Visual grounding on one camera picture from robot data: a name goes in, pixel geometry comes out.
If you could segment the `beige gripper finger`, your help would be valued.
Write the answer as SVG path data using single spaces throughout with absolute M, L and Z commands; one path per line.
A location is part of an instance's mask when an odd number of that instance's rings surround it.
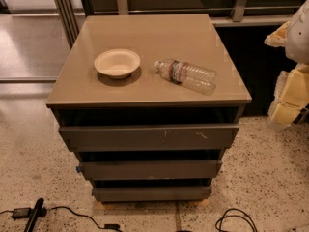
M 289 24 L 289 21 L 285 22 L 278 29 L 268 35 L 264 40 L 264 44 L 272 47 L 284 47 L 286 45 Z
M 280 101 L 280 96 L 286 84 L 288 74 L 288 72 L 282 71 L 278 76 L 274 90 L 274 100 L 271 102 L 268 110 L 270 122 L 275 127 L 289 126 L 297 118 L 301 111 L 296 108 L 289 107 Z

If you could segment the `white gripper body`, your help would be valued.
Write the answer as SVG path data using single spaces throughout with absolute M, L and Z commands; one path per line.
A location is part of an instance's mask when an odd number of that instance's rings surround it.
M 288 74 L 280 101 L 301 110 L 309 104 L 309 65 L 298 63 Z

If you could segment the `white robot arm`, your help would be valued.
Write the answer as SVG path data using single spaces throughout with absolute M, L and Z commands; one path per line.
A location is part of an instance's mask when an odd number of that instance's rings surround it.
M 268 110 L 269 126 L 282 130 L 308 113 L 309 105 L 309 0 L 265 38 L 264 44 L 284 47 L 286 57 L 296 62 L 290 72 L 282 71 L 276 81 L 274 100 Z

